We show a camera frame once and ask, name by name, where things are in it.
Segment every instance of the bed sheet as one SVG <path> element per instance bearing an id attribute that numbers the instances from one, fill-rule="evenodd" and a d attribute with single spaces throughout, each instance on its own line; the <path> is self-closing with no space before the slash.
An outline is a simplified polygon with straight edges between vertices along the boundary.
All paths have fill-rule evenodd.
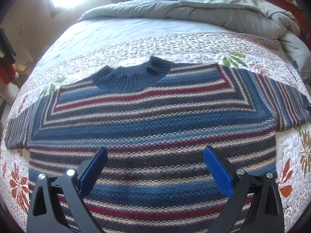
<path id="1" fill-rule="evenodd" d="M 207 23 L 98 18 L 71 26 L 53 44 L 21 88 L 8 118 L 20 115 L 42 95 L 86 78 L 105 65 L 133 66 L 150 55 L 173 62 L 227 65 L 223 58 L 232 53 L 246 64 L 239 64 L 239 68 L 293 86 L 311 100 L 278 41 L 234 33 Z M 5 147 L 6 128 L 0 153 L 0 193 L 12 216 L 26 231 L 29 153 L 25 149 L 11 151 Z M 311 200 L 310 131 L 308 123 L 276 134 L 277 184 L 286 232 Z"/>

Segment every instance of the ribbed collar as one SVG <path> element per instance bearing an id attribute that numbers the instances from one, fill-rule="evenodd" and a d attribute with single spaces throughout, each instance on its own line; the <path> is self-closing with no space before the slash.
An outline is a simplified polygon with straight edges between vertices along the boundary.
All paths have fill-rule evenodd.
<path id="1" fill-rule="evenodd" d="M 167 75 L 172 62 L 154 56 L 137 66 L 103 67 L 91 76 L 94 84 L 105 90 L 128 90 L 145 87 Z"/>

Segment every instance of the light blue sheet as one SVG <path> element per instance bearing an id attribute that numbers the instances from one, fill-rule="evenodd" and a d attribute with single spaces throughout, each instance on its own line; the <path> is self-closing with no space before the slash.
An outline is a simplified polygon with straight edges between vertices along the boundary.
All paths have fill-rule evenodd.
<path id="1" fill-rule="evenodd" d="M 190 20 L 277 39 L 302 77 L 311 74 L 311 53 L 298 38 L 300 29 L 294 16 L 265 0 L 133 0 L 94 8 L 78 22 L 103 16 Z"/>

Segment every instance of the blue pad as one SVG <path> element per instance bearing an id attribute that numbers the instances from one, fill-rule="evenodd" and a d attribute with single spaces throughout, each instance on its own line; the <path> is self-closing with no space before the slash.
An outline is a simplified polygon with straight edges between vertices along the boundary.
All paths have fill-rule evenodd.
<path id="1" fill-rule="evenodd" d="M 203 158 L 218 189 L 223 195 L 226 195 L 230 199 L 234 192 L 231 176 L 209 146 L 204 149 Z"/>

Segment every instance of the wooden furniture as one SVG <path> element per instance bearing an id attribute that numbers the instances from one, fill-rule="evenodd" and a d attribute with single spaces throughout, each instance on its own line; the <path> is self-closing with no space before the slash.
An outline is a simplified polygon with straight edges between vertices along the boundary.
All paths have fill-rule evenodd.
<path id="1" fill-rule="evenodd" d="M 301 30 L 300 39 L 311 50 L 311 25 L 294 0 L 266 0 L 286 11 L 290 11 L 296 18 Z"/>

